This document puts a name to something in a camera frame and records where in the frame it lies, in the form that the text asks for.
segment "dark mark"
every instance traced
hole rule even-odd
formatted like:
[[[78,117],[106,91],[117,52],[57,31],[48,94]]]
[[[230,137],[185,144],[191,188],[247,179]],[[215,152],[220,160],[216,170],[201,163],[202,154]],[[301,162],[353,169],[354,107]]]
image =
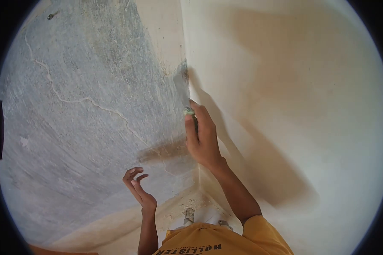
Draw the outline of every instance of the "dark mark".
[[[54,18],[54,16],[58,13],[58,11],[56,11],[54,14],[50,14],[48,15],[47,19],[50,20],[52,18]]]

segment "metal blade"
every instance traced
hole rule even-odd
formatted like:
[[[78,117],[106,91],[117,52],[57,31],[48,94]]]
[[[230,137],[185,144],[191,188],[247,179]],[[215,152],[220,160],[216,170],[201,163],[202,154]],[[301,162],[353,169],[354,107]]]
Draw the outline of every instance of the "metal blade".
[[[173,76],[173,83],[176,86],[177,94],[179,95],[180,100],[184,107],[190,106],[189,86],[186,84],[187,80],[188,80],[187,62],[183,61],[176,68],[175,74]]]

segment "cream painted wall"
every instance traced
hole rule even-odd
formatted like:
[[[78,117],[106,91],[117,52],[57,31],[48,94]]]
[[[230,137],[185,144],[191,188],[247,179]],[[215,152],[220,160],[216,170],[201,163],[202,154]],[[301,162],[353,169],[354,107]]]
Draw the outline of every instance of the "cream painted wall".
[[[296,254],[350,254],[383,196],[383,64],[345,1],[183,0],[191,97]],[[213,176],[202,190],[225,209]]]

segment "putty knife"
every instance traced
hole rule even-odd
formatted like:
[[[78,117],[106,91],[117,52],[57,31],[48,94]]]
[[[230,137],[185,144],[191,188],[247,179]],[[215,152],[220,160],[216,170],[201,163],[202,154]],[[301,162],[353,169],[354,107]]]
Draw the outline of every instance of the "putty knife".
[[[187,73],[187,64],[184,63],[180,64],[176,68],[175,75],[173,76],[173,83],[176,87],[177,94],[179,94],[180,99],[182,101],[182,104],[184,106],[183,114],[184,115],[191,115],[194,120],[194,126],[196,128],[196,134],[199,133],[199,126],[196,119],[196,116],[194,115],[194,110],[190,107],[190,99],[187,96],[187,90],[189,89],[189,86],[184,82],[185,80],[189,79],[189,75]]]

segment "right hand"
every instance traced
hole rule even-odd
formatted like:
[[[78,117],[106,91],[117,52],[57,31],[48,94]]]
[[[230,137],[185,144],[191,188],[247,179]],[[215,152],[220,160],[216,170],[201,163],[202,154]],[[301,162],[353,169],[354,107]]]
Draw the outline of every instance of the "right hand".
[[[186,128],[186,145],[191,156],[202,166],[211,169],[219,166],[224,158],[220,155],[219,143],[217,142],[216,125],[207,112],[206,107],[198,105],[190,100],[190,107],[194,110],[199,122],[198,134],[191,115],[184,117]]]

